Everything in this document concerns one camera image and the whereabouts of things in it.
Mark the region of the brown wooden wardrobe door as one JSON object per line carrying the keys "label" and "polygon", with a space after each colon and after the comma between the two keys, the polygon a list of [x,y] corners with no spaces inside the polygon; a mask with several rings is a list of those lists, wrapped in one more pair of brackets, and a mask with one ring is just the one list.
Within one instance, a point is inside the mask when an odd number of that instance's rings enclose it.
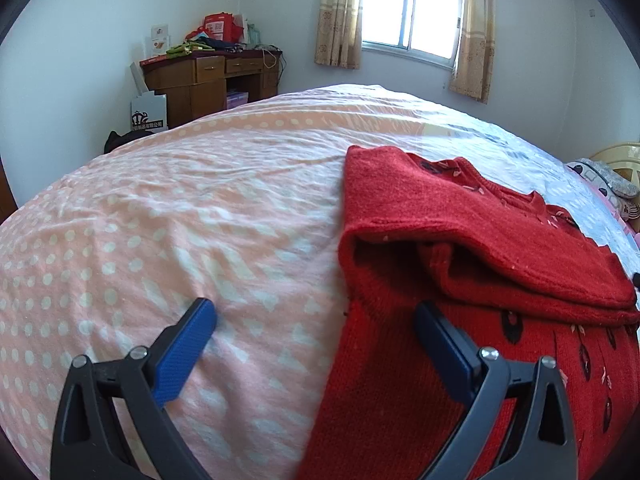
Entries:
{"label": "brown wooden wardrobe door", "polygon": [[0,160],[0,222],[3,223],[11,214],[17,211],[18,206],[9,186],[6,173]]}

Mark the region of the green cloth on desk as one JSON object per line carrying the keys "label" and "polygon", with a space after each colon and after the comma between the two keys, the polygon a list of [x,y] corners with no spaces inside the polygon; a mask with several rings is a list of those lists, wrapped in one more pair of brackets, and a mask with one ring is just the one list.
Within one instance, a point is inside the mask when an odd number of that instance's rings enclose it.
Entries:
{"label": "green cloth on desk", "polygon": [[178,46],[169,48],[165,55],[168,58],[181,58],[182,56],[188,56],[194,52],[213,52],[214,48],[208,44],[203,44],[198,41],[185,41]]}

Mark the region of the red knitted sweater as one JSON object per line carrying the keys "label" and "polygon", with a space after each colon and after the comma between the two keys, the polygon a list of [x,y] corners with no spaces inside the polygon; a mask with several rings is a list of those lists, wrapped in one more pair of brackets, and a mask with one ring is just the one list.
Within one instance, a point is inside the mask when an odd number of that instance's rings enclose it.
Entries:
{"label": "red knitted sweater", "polygon": [[463,408],[416,338],[421,302],[508,359],[555,359],[591,478],[639,404],[637,297],[617,256],[464,158],[353,146],[344,177],[349,308],[299,478],[414,479],[434,460]]}

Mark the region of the beige wooden headboard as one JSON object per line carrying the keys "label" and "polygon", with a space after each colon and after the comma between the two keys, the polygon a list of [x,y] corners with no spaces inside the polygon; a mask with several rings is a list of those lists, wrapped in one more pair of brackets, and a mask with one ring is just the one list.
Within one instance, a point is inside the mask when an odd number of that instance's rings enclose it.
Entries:
{"label": "beige wooden headboard", "polygon": [[604,148],[591,156],[596,162],[605,162],[620,176],[639,185],[640,143],[620,143]]}

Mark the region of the pink blue dotted bedsheet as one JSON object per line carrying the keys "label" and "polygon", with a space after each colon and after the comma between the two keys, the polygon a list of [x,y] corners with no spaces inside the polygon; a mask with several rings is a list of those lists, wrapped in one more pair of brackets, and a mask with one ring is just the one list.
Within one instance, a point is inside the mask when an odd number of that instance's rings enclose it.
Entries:
{"label": "pink blue dotted bedsheet", "polygon": [[337,244],[348,148],[461,156],[538,192],[639,267],[602,200],[540,148],[379,86],[284,94],[129,143],[49,186],[1,228],[1,428],[39,479],[70,363],[150,344],[198,297],[219,323],[169,413],[216,479],[289,479],[347,306]]}

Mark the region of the left beige curtain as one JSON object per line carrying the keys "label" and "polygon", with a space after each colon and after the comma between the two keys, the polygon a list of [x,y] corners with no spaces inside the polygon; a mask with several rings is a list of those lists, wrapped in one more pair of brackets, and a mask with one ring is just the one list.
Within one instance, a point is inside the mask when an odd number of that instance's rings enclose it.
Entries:
{"label": "left beige curtain", "polygon": [[359,70],[361,34],[362,0],[320,0],[314,62]]}

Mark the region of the white card with picture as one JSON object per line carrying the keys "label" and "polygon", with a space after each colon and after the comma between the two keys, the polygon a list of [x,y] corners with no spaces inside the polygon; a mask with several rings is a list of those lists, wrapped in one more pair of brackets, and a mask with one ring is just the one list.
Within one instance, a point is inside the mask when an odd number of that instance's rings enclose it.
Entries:
{"label": "white card with picture", "polygon": [[164,55],[171,47],[171,38],[167,24],[153,25],[144,38],[144,50],[147,58]]}

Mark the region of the window with white frame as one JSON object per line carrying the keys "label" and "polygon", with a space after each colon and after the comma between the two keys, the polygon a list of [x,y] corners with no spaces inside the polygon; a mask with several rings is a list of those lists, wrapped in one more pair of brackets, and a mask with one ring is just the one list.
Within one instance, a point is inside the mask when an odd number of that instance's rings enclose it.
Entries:
{"label": "window with white frame", "polygon": [[462,16],[463,0],[362,0],[363,47],[450,68]]}

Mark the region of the right beige curtain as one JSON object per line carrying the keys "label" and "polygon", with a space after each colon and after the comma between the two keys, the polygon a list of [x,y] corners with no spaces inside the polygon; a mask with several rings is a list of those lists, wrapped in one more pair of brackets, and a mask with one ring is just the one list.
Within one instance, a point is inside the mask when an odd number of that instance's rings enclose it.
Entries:
{"label": "right beige curtain", "polygon": [[496,0],[463,0],[449,90],[487,104],[496,50]]}

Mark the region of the grey patterned pillow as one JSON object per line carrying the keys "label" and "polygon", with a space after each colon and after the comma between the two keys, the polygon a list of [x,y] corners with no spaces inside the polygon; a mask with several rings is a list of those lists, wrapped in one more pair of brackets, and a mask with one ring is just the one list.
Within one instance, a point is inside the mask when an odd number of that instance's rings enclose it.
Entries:
{"label": "grey patterned pillow", "polygon": [[639,197],[638,186],[620,176],[605,162],[580,158],[568,162],[566,166],[590,183],[623,220],[639,218],[639,206],[634,202]]}

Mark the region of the black clothes pile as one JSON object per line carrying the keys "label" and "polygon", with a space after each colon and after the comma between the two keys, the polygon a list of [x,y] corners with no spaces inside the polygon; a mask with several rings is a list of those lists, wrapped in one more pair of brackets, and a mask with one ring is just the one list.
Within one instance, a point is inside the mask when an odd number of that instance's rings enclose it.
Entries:
{"label": "black clothes pile", "polygon": [[116,131],[111,131],[104,143],[104,154],[115,151],[116,148],[120,148],[130,142],[134,142],[147,136],[152,136],[153,131],[150,130],[134,130],[125,134],[118,134]]}

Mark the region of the white printed paper bag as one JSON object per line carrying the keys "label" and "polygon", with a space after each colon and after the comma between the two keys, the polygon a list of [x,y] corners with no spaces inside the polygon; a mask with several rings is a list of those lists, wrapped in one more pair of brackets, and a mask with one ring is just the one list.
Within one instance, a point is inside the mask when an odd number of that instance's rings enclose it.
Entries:
{"label": "white printed paper bag", "polygon": [[168,129],[166,96],[149,91],[132,99],[130,126],[132,131],[166,131]]}

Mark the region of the red gift bag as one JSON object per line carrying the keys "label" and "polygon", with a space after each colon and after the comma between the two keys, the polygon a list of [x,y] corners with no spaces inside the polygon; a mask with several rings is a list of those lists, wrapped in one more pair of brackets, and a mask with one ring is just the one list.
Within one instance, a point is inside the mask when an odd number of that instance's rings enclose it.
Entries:
{"label": "red gift bag", "polygon": [[197,29],[186,34],[186,40],[198,37],[242,44],[244,41],[244,21],[241,14],[220,12],[208,14],[203,18],[203,23]]}

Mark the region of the beige curtain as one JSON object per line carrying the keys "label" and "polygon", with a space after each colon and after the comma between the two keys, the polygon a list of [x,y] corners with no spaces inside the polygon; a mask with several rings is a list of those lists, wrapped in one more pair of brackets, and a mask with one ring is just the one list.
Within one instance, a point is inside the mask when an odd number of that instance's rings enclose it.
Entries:
{"label": "beige curtain", "polygon": [[463,0],[449,90],[487,104],[496,50],[496,0]]}
{"label": "beige curtain", "polygon": [[359,70],[361,34],[362,0],[320,0],[314,62]]}

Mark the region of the brown wooden desk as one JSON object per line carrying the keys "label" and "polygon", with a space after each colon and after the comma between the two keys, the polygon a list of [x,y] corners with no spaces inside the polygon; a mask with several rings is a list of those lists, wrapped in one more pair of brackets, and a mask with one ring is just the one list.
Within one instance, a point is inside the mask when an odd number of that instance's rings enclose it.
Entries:
{"label": "brown wooden desk", "polygon": [[236,96],[253,103],[278,94],[282,52],[196,51],[140,63],[148,88],[166,98],[170,128],[228,110]]}

